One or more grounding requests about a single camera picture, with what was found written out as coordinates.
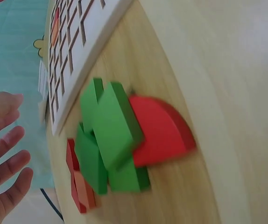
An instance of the wooden puzzle board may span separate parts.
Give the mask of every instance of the wooden puzzle board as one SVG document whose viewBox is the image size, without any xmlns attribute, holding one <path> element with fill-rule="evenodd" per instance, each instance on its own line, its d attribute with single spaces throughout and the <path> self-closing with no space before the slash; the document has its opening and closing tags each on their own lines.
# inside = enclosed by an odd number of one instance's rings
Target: wooden puzzle board
<svg viewBox="0 0 268 224">
<path fill-rule="evenodd" d="M 59 134 L 75 97 L 132 0 L 56 0 L 49 26 L 49 98 Z"/>
</svg>

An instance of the green wooden block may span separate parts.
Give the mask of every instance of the green wooden block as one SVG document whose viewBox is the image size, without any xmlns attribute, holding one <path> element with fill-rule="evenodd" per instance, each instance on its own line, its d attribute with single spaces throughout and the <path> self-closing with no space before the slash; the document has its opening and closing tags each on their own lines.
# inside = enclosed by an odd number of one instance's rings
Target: green wooden block
<svg viewBox="0 0 268 224">
<path fill-rule="evenodd" d="M 147 168 L 136 168 L 133 158 L 119 169 L 110 170 L 108 177 L 112 191 L 141 192 L 150 188 Z"/>
<path fill-rule="evenodd" d="M 77 129 L 75 153 L 84 179 L 97 194 L 106 194 L 108 172 L 105 169 L 96 139 L 91 134 L 84 133 L 82 123 L 78 125 Z"/>
<path fill-rule="evenodd" d="M 93 78 L 80 97 L 80 106 L 84 132 L 92 131 L 92 118 L 98 106 L 98 101 L 103 94 L 101 78 Z"/>
<path fill-rule="evenodd" d="M 92 127 L 107 170 L 118 168 L 144 140 L 120 83 L 109 83 L 99 100 Z"/>
</svg>

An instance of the human hand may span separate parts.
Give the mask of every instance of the human hand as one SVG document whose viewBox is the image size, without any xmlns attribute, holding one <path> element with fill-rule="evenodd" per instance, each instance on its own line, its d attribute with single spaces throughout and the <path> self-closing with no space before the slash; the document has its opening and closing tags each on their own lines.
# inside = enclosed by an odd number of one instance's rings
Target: human hand
<svg viewBox="0 0 268 224">
<path fill-rule="evenodd" d="M 16 121 L 19 117 L 18 108 L 23 102 L 22 95 L 12 95 L 0 92 L 0 130 Z M 0 157 L 14 147 L 24 136 L 21 126 L 14 127 L 0 139 Z M 28 151 L 20 151 L 4 163 L 0 164 L 0 185 L 19 172 L 30 161 Z M 29 191 L 33 171 L 24 168 L 14 185 L 6 192 L 0 194 L 0 224 L 6 215 L 22 200 Z"/>
</svg>

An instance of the wooden table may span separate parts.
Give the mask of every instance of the wooden table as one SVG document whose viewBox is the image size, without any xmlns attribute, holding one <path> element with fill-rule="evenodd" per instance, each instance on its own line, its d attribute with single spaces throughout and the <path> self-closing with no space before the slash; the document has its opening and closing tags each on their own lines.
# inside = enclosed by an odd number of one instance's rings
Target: wooden table
<svg viewBox="0 0 268 224">
<path fill-rule="evenodd" d="M 199 151 L 150 167 L 151 191 L 109 193 L 80 215 L 65 164 L 77 98 L 60 136 L 47 125 L 66 224 L 268 223 L 267 0 L 135 0 L 83 89 L 92 77 L 171 103 Z"/>
</svg>

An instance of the teal fabric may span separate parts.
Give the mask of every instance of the teal fabric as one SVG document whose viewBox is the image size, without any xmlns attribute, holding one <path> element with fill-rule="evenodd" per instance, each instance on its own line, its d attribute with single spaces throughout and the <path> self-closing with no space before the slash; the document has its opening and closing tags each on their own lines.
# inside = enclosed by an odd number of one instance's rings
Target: teal fabric
<svg viewBox="0 0 268 224">
<path fill-rule="evenodd" d="M 25 128 L 25 137 L 13 150 L 1 158 L 0 163 L 22 149 L 31 153 L 29 164 L 34 170 L 32 189 L 54 187 L 45 127 L 40 125 L 37 91 L 40 58 L 33 47 L 35 39 L 42 38 L 48 0 L 4 0 L 0 3 L 0 91 L 23 93 L 21 117 L 0 132 L 0 137 L 15 125 Z M 0 187 L 8 189 L 15 176 Z"/>
</svg>

